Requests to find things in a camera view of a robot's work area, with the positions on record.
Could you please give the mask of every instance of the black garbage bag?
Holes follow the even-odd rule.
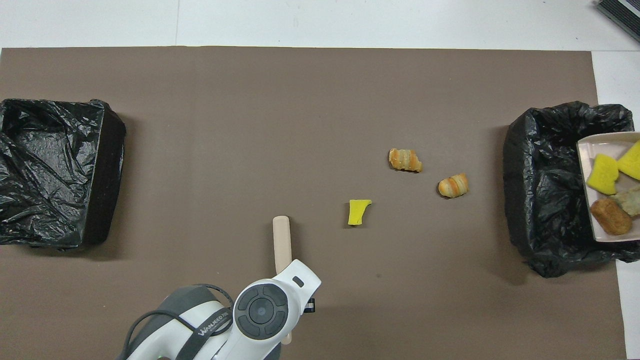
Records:
[[[589,135],[633,130],[623,106],[578,101],[529,109],[509,126],[502,160],[509,235],[541,276],[640,259],[640,241],[595,241],[576,146]]]
[[[100,100],[0,103],[0,245],[103,242],[120,191],[125,133]]]

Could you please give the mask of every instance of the white tabletop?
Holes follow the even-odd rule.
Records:
[[[599,103],[640,114],[640,43],[590,0],[0,0],[0,49],[167,45],[593,51]],[[640,261],[617,267],[640,358]]]

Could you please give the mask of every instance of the brown cardboard mat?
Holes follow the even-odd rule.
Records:
[[[0,358],[112,359],[179,286],[274,275],[271,219],[323,280],[282,359],[620,359],[614,265],[542,279],[509,244],[501,151],[530,107],[596,104],[581,52],[3,49],[0,98],[127,124],[109,239],[0,247]],[[421,174],[396,172],[392,147]],[[466,172],[445,200],[439,180]],[[346,225],[349,199],[372,199]]]

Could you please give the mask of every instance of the mini croissant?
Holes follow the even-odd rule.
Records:
[[[469,191],[469,182],[467,181],[467,175],[462,174],[453,175],[438,183],[438,191],[442,196],[446,197],[459,197],[465,195]]]
[[[415,150],[393,148],[389,150],[389,163],[398,170],[422,171],[422,163],[418,160]]]

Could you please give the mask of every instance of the yellow sponge piece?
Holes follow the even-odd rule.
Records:
[[[371,200],[349,200],[349,225],[362,225],[362,215]]]
[[[640,180],[640,140],[618,160],[618,168],[626,175]]]
[[[593,160],[591,175],[587,185],[606,195],[616,193],[616,180],[618,180],[618,163],[605,154],[597,154]]]

